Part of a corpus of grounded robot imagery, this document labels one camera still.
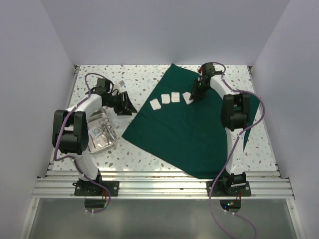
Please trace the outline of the stainless steel instrument tray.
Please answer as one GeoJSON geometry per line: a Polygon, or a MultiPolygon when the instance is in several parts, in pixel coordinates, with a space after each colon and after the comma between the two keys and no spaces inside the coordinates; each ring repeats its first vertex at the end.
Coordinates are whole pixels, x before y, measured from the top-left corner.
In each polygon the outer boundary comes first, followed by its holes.
{"type": "Polygon", "coordinates": [[[117,135],[104,108],[96,110],[87,122],[88,152],[93,154],[117,144],[117,135]]]}

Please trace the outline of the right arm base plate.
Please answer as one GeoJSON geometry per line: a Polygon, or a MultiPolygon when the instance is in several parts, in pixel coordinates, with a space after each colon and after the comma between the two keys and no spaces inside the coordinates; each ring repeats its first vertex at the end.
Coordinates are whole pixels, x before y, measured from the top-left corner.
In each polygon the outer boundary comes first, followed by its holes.
{"type": "Polygon", "coordinates": [[[207,195],[213,197],[250,197],[252,196],[250,184],[248,181],[245,184],[235,185],[234,187],[227,186],[222,180],[218,180],[212,189],[214,181],[206,182],[207,195]]]}

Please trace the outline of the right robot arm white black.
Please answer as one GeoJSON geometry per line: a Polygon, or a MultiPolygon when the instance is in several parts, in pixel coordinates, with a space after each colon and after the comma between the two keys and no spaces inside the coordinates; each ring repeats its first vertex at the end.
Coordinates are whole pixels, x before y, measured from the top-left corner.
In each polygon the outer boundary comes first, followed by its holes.
{"type": "Polygon", "coordinates": [[[244,129],[250,121],[250,96],[232,89],[224,80],[225,70],[217,71],[213,62],[201,65],[198,73],[189,100],[204,99],[209,89],[222,99],[221,124],[226,131],[228,158],[222,170],[225,175],[217,180],[222,183],[223,192],[231,196],[246,184],[243,151],[244,129]]]}

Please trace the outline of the white gauze pad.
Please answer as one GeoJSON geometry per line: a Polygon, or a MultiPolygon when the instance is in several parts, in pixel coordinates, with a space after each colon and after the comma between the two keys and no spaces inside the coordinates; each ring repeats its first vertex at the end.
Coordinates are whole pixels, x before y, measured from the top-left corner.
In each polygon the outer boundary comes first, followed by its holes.
{"type": "Polygon", "coordinates": [[[193,99],[191,99],[191,93],[190,92],[185,92],[182,94],[184,101],[187,105],[191,104],[193,102],[193,99]]]}
{"type": "Polygon", "coordinates": [[[169,104],[170,103],[170,94],[161,94],[161,103],[169,104]]]}
{"type": "Polygon", "coordinates": [[[150,105],[154,111],[161,109],[161,104],[159,103],[158,99],[151,100],[150,105]]]}
{"type": "Polygon", "coordinates": [[[172,103],[179,103],[180,102],[180,94],[179,94],[179,92],[172,92],[171,93],[171,102],[172,103]]]}

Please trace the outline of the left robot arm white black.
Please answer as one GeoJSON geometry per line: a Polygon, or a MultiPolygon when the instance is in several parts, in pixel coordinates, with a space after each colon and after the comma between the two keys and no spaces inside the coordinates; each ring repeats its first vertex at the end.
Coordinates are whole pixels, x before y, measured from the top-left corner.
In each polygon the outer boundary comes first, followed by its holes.
{"type": "Polygon", "coordinates": [[[85,97],[74,106],[56,110],[53,117],[52,145],[53,160],[71,159],[79,173],[79,180],[87,181],[86,190],[96,196],[102,193],[104,184],[98,180],[100,171],[94,165],[89,152],[88,118],[102,108],[112,108],[119,116],[131,116],[137,110],[128,93],[116,88],[115,84],[100,74],[96,86],[88,88],[85,97]]]}

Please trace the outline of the steel scissors medium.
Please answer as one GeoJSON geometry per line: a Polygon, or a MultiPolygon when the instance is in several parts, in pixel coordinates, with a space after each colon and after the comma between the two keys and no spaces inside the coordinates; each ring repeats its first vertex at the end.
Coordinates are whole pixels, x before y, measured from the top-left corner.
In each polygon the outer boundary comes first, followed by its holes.
{"type": "Polygon", "coordinates": [[[114,136],[114,138],[115,138],[115,141],[117,140],[117,137],[114,135],[114,131],[113,131],[113,128],[112,128],[112,126],[109,124],[108,125],[109,126],[109,128],[110,128],[110,130],[111,130],[111,132],[112,132],[112,134],[113,134],[113,136],[114,136]]]}

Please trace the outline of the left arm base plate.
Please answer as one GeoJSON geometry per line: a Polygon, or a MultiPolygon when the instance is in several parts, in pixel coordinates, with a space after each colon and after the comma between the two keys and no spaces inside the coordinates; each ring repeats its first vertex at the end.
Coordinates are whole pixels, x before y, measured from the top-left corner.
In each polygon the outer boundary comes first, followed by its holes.
{"type": "MultiPolygon", "coordinates": [[[[109,190],[109,195],[111,197],[116,197],[118,195],[118,191],[120,188],[119,181],[101,181],[99,184],[109,190]]],[[[100,186],[83,180],[78,180],[77,182],[72,183],[72,185],[75,187],[75,196],[102,196],[104,190],[100,186]]]]}

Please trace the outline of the white sterile packet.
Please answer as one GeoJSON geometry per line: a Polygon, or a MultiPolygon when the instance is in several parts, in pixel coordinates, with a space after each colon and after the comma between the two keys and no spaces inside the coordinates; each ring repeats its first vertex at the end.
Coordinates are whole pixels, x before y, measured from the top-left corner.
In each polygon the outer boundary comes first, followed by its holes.
{"type": "Polygon", "coordinates": [[[93,126],[89,129],[89,134],[93,137],[93,138],[97,138],[99,137],[100,135],[103,134],[103,130],[101,127],[96,127],[96,126],[93,126]]]}

